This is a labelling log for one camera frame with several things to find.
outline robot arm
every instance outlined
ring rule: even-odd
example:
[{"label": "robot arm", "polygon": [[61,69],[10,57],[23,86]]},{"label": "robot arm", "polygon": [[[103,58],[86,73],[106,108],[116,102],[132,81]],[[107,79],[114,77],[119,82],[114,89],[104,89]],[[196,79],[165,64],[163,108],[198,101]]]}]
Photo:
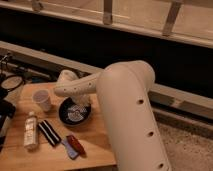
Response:
[{"label": "robot arm", "polygon": [[147,63],[120,62],[79,80],[70,76],[59,77],[56,94],[97,92],[120,171],[171,171],[147,95],[155,79]]}]

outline black bowl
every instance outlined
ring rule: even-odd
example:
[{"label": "black bowl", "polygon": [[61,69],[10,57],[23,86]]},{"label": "black bowl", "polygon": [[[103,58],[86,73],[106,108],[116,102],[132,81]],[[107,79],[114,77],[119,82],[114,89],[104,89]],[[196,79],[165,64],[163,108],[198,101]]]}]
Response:
[{"label": "black bowl", "polygon": [[91,106],[82,107],[67,98],[59,108],[59,118],[66,125],[78,125],[88,118],[90,112]]}]

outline black and white object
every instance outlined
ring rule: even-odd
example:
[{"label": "black and white object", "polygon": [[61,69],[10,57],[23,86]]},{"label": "black and white object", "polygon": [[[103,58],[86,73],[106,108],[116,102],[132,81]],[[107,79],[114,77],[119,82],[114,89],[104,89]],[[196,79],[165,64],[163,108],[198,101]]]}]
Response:
[{"label": "black and white object", "polygon": [[48,121],[44,120],[40,122],[38,128],[53,147],[61,142],[61,137],[55,132]]}]

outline gray floor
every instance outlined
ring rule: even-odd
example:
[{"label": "gray floor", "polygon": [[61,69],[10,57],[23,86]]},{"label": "gray floor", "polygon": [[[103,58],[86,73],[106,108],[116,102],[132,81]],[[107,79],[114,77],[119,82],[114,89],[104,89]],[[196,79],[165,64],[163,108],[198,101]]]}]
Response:
[{"label": "gray floor", "polygon": [[[21,90],[19,87],[6,99],[16,105]],[[213,126],[164,109],[153,110],[173,171],[213,171]],[[89,170],[112,171],[115,168]]]}]

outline lotion bottle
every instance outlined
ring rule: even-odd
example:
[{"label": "lotion bottle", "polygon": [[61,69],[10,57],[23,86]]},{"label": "lotion bottle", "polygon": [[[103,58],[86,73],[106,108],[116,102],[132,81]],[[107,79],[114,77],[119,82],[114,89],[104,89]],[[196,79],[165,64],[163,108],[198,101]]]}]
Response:
[{"label": "lotion bottle", "polygon": [[38,146],[37,116],[34,111],[29,112],[25,121],[24,147],[34,150]]}]

